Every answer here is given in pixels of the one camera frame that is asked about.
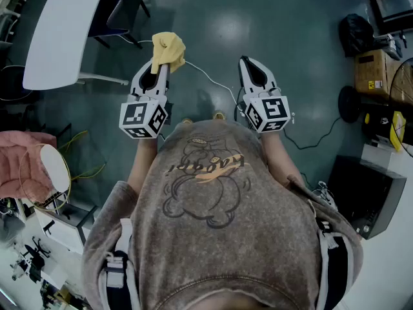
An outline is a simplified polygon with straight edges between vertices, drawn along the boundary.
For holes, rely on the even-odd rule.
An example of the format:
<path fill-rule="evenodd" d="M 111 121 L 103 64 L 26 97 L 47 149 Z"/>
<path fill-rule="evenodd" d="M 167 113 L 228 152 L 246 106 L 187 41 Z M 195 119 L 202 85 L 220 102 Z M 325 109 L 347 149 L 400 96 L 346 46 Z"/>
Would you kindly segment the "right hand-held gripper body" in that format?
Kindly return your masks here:
<path fill-rule="evenodd" d="M 258 133 L 279 132 L 291 119 L 286 96 L 281 89 L 272 85 L 268 90 L 245 88 L 244 114 Z"/>

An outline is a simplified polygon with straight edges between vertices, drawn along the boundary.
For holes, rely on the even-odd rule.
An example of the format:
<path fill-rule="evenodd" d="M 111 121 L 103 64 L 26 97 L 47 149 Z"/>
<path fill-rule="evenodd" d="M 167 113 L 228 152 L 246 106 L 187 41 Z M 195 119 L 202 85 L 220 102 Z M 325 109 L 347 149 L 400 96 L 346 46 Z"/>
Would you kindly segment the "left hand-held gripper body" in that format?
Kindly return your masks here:
<path fill-rule="evenodd" d="M 119 128 L 132 139 L 156 139 L 170 117 L 167 105 L 164 94 L 129 94 L 121 104 Z"/>

